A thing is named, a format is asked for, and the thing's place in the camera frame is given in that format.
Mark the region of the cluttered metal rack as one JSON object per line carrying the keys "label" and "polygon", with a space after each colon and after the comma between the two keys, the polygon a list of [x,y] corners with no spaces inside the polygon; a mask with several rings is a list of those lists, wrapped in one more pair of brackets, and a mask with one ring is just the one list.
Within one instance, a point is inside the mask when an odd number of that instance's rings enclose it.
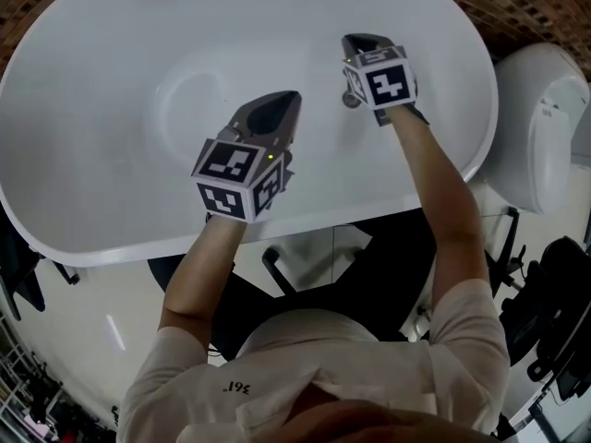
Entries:
{"label": "cluttered metal rack", "polygon": [[55,404],[63,384],[45,373],[0,314],[0,443],[58,443]]}

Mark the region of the white toilet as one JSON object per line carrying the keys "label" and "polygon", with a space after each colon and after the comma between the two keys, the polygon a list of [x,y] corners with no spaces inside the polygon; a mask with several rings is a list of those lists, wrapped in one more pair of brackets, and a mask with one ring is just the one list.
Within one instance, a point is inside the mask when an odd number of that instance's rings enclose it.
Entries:
{"label": "white toilet", "polygon": [[574,59],[547,42],[507,56],[495,73],[498,123],[480,173],[509,204],[550,213],[566,196],[571,142],[591,90]]}

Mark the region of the person's white shirt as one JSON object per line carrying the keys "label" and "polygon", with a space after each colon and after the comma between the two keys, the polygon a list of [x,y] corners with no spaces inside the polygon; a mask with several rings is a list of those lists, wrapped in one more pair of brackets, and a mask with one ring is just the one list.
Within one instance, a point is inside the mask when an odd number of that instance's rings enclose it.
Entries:
{"label": "person's white shirt", "polygon": [[332,312],[288,312],[261,325],[220,366],[208,363],[195,337],[167,327],[124,399],[116,441],[257,443],[310,386],[489,433],[508,374],[502,326],[480,296],[438,309],[429,339],[416,342],[378,341]]}

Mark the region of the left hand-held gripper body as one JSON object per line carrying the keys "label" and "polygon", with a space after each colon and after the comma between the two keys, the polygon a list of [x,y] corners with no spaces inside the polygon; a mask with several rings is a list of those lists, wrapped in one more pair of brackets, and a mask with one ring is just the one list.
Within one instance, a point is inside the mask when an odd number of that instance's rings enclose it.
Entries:
{"label": "left hand-held gripper body", "polygon": [[235,119],[205,141],[192,177],[211,215],[253,223],[293,175],[288,166],[294,138],[288,147],[262,147],[248,137],[246,125]]}

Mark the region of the white bathtub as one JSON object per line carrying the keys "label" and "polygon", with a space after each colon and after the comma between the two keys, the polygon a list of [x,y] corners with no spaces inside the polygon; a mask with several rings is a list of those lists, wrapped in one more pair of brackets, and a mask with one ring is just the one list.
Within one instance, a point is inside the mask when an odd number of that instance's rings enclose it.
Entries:
{"label": "white bathtub", "polygon": [[258,241],[410,210],[400,146],[347,108],[342,37],[404,47],[417,109],[464,178],[498,115],[488,50],[453,0],[56,0],[0,82],[0,201],[25,240],[90,267],[184,253],[205,212],[191,173],[236,109],[303,98],[293,177]]}

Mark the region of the black office chair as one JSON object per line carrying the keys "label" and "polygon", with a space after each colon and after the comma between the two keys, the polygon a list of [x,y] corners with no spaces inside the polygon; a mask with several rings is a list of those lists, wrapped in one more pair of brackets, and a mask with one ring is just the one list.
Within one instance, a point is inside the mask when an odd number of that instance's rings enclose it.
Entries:
{"label": "black office chair", "polygon": [[43,259],[45,256],[30,248],[0,205],[0,289],[16,321],[21,320],[16,293],[37,311],[45,310],[44,297],[35,274]]}
{"label": "black office chair", "polygon": [[512,248],[520,213],[509,207],[512,218],[501,254],[486,255],[492,292],[505,284],[517,290],[501,304],[511,364],[516,365],[534,350],[537,358],[527,368],[533,382],[556,384],[563,401],[581,397],[591,387],[591,255],[573,239],[563,236],[551,242],[541,259],[533,260],[523,274],[523,284],[512,277],[524,267],[522,249],[516,257]]}

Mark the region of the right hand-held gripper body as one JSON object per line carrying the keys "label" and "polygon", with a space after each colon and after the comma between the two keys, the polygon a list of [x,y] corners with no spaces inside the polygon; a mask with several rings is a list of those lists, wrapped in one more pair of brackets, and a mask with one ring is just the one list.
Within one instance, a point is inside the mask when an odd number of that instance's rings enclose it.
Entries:
{"label": "right hand-held gripper body", "polygon": [[347,90],[374,114],[379,126],[392,122],[386,109],[403,105],[422,121],[426,117],[416,108],[416,78],[398,46],[386,47],[344,59]]}

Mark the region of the person's black trousers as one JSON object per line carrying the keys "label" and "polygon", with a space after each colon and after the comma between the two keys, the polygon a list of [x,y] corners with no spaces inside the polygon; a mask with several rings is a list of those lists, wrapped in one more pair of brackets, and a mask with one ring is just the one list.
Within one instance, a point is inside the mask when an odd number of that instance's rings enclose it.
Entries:
{"label": "person's black trousers", "polygon": [[[248,349],[337,335],[399,341],[433,265],[433,234],[422,210],[359,221],[356,228],[369,235],[368,245],[336,282],[306,291],[271,297],[235,273],[234,259],[209,347],[232,360]],[[185,255],[149,260],[164,293]]]}

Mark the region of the person's left forearm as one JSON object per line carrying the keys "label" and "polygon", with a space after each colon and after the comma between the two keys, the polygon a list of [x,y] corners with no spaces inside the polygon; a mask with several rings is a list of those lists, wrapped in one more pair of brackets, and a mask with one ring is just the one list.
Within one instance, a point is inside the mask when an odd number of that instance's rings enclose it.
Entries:
{"label": "person's left forearm", "polygon": [[181,329],[209,347],[212,318],[246,228],[238,220],[209,219],[168,283],[160,329]]}

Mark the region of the person's chin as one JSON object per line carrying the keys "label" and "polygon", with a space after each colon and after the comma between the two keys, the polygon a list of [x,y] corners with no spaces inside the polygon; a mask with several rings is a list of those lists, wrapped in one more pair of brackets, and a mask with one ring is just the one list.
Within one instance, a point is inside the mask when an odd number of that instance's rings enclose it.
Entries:
{"label": "person's chin", "polygon": [[311,407],[262,439],[264,443],[500,443],[429,413],[390,410],[368,401]]}

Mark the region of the person's right forearm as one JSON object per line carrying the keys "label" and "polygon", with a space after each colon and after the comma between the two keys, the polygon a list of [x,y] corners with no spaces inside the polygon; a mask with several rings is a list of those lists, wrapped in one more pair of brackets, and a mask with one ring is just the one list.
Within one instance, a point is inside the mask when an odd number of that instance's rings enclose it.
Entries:
{"label": "person's right forearm", "polygon": [[480,212],[473,194],[434,138],[407,107],[386,110],[408,162],[422,210],[436,243],[432,304],[455,285],[488,280]]}

